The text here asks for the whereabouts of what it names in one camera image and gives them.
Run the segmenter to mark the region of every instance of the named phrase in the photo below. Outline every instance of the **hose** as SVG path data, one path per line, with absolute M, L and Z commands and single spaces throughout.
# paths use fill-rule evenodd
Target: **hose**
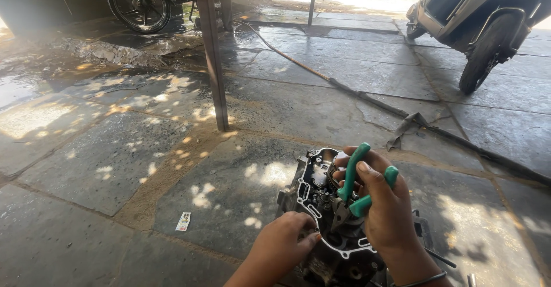
M 401 118 L 404 118 L 403 122 L 400 123 L 398 128 L 396 128 L 396 130 L 394 131 L 394 136 L 387 142 L 387 144 L 386 144 L 387 150 L 390 150 L 391 148 L 400 148 L 399 141 L 400 141 L 400 138 L 402 137 L 403 133 L 410 127 L 410 125 L 412 123 L 416 123 L 416 124 L 419 124 L 420 126 L 426 128 L 427 130 L 432 131 L 433 133 L 436 133 L 440 136 L 443 136 L 443 137 L 453 141 L 454 143 L 458 144 L 459 146 L 462 146 L 464 148 L 467 148 L 467 149 L 470 149 L 470 150 L 476 152 L 477 155 L 479 155 L 481 158 L 484 158 L 486 160 L 489 160 L 489 161 L 492 161 L 494 163 L 505 166 L 505 167 L 517 172 L 517 173 L 520 173 L 520 174 L 522 174 L 522 175 L 524 175 L 528 178 L 531 178 L 531 179 L 533 179 L 537 182 L 540 182 L 540 183 L 542 183 L 546 186 L 551 187 L 551 177 L 548 177 L 546 175 L 538 173 L 538 172 L 536 172 L 536 171 L 534 171 L 534 170 L 532 170 L 532 169 L 530 169 L 530 168 L 528 168 L 528 167 L 526 167 L 522 164 L 519 164 L 516 161 L 513 161 L 513 160 L 505 157 L 505 156 L 502 156 L 502 155 L 497 154 L 495 152 L 492 152 L 490 150 L 480 148 L 477 145 L 471 143 L 470 141 L 468 141 L 468 140 L 466 140 L 462 137 L 456 136 L 453 133 L 450 133 L 450 132 L 448 132 L 444 129 L 434 127 L 431 124 L 429 124 L 420 113 L 415 113 L 415 114 L 410 115 L 407 112 L 403 111 L 402 109 L 393 107 L 393 106 L 388 105 L 388 104 L 386 104 L 386 103 L 384 103 L 380 100 L 376 100 L 376 99 L 370 97 L 365 92 L 355 91 L 355 90 L 351 89 L 350 87 L 348 87 L 344 84 L 341 84 L 340 82 L 338 82 L 333 77 L 328 77 L 328 76 L 325 76 L 324 74 L 322 74 L 318 71 L 314 71 L 310 67 L 300 63 L 299 61 L 289 57 L 288 55 L 284 54 L 283 52 L 281 52 L 278 49 L 276 49 L 275 47 L 273 47 L 270 43 L 268 43 L 248 23 L 245 23 L 245 22 L 242 22 L 242 21 L 239 21 L 239 20 L 234 20 L 234 21 L 238 22 L 238 23 L 241 23 L 241 24 L 244 24 L 249 30 L 253 31 L 264 42 L 264 44 L 266 44 L 266 46 L 268 46 L 270 49 L 277 52 L 279 55 L 283 56 L 284 58 L 288 59 L 289 61 L 292 61 L 296 65 L 299 65 L 303 69 L 305 69 L 305 70 L 307 70 L 311 73 L 316 74 L 317 76 L 327 80 L 328 82 L 330 82 L 330 83 L 334 84 L 335 86 L 341 88 L 343 91 L 345 91 L 347 93 L 353 94 L 354 96 L 356 96 L 356 97 L 358 97 L 362 100 L 365 100 L 365 101 L 367 101 L 371 104 L 376 105 L 377 107 L 380 107 L 380 108 L 382 108 L 386 111 L 389 111 L 389 112 L 393 113 L 394 115 L 397 115 L 397 116 L 400 116 Z

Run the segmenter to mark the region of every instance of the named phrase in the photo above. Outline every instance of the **bangle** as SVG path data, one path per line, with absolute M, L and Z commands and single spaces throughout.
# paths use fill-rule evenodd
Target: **bangle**
M 414 287 L 414 286 L 421 286 L 421 285 L 423 285 L 424 283 L 429 283 L 429 282 L 431 282 L 431 281 L 433 281 L 433 280 L 437 280 L 437 279 L 439 279 L 439 278 L 443 278 L 443 277 L 446 276 L 446 275 L 447 275 L 446 271 L 443 271 L 443 272 L 440 273 L 440 274 L 437 274 L 437 275 L 435 275 L 435 276 L 433 276 L 433 277 L 429 277 L 429 278 L 427 278 L 427 279 L 421 280 L 421 281 L 419 281 L 419 282 L 417 282 L 417 283 L 411 283 L 411 284 L 402 285 L 402 286 L 399 286 L 399 287 Z

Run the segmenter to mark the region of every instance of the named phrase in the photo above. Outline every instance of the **motorcycle tire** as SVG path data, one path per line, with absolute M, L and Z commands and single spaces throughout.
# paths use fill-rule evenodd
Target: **motorcycle tire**
M 421 28 L 419 25 L 415 26 L 408 26 L 406 29 L 406 36 L 410 39 L 415 39 L 421 37 L 423 34 L 426 33 L 426 30 Z
M 126 27 L 128 27 L 130 30 L 136 31 L 138 33 L 147 33 L 152 34 L 156 33 L 160 30 L 162 30 L 170 21 L 170 3 L 168 0 L 158 0 L 159 4 L 162 7 L 162 11 L 159 12 L 157 9 L 155 9 L 155 12 L 159 15 L 159 19 L 153 23 L 148 25 L 147 24 L 147 15 L 149 13 L 152 13 L 153 11 L 147 10 L 143 16 L 144 24 L 139 24 L 136 22 L 131 21 L 129 18 L 126 17 L 128 15 L 128 12 L 121 12 L 119 9 L 119 6 L 117 4 L 117 0 L 107 0 L 109 2 L 109 8 L 111 9 L 111 12 L 119 21 L 124 23 Z
M 518 19 L 506 13 L 496 18 L 488 29 L 478 38 L 472 53 L 467 57 L 467 65 L 459 80 L 459 89 L 465 95 L 473 93 L 486 79 L 489 65 L 493 65 L 496 54 L 502 46 L 509 46 L 513 37 L 513 28 Z

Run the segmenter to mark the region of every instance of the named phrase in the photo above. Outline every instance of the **stone tile floor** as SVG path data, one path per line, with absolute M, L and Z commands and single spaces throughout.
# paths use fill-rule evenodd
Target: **stone tile floor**
M 464 97 L 461 54 L 429 37 L 410 45 L 331 28 L 259 31 L 356 90 L 551 175 L 551 58 L 530 55 L 534 48 Z M 551 40 L 537 43 L 551 50 Z M 234 56 L 225 57 L 224 133 L 208 75 L 185 70 L 103 73 L 0 113 L 1 283 L 222 285 L 273 220 L 295 159 L 363 141 L 407 178 L 436 251 L 458 264 L 446 268 L 455 285 L 468 273 L 484 286 L 549 283 L 548 187 L 423 129 L 386 152 L 400 118 L 275 56 L 247 30 L 220 44 Z M 192 213 L 186 232 L 175 231 L 182 212 Z M 302 284 L 291 273 L 280 285 Z

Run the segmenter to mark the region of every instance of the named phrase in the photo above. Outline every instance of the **fingernail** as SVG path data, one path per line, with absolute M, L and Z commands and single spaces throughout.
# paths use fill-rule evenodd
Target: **fingernail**
M 358 169 L 360 169 L 360 171 L 364 171 L 364 172 L 367 172 L 369 171 L 369 165 L 363 161 L 360 161 L 358 163 Z

